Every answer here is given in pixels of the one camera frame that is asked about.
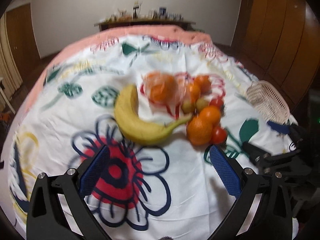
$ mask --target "pink fabric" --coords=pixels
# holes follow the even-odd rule
[[[56,65],[72,55],[78,53],[82,49],[85,49],[89,46],[99,44],[103,41],[106,41],[113,37],[120,37],[124,35],[150,35],[150,36],[162,36],[164,39],[170,39],[172,41],[181,41],[185,44],[194,44],[198,42],[207,42],[211,43],[210,35],[200,32],[186,32],[182,28],[175,25],[142,25],[142,26],[131,26],[131,27],[119,27],[112,28],[95,35],[89,36],[82,40],[79,40],[69,46],[65,47],[45,68],[41,76],[37,80],[36,84],[30,91],[26,99],[26,108],[27,112],[30,107],[35,103],[39,93],[42,91],[44,79],[47,76],[47,71],[53,65]]]

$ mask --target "banana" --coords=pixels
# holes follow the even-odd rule
[[[138,117],[137,86],[131,84],[123,88],[116,100],[115,119],[124,137],[140,145],[156,145],[168,138],[179,125],[191,120],[192,115],[180,118],[163,126],[145,122]]]

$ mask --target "cherry tomato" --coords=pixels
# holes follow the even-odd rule
[[[223,144],[227,140],[227,132],[220,126],[213,128],[211,142],[213,144]]]
[[[209,106],[216,106],[219,109],[223,109],[224,102],[221,98],[215,98],[211,100]]]

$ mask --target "beige curtain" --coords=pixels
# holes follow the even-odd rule
[[[13,93],[21,86],[22,79],[13,60],[11,53],[7,26],[6,13],[0,19],[0,77],[3,77],[4,93],[10,100]],[[0,96],[0,111],[5,107],[5,102]]]

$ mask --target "white plastic basket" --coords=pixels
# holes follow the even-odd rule
[[[290,116],[289,106],[270,83],[257,82],[247,89],[246,97],[266,121],[280,124],[287,122]]]

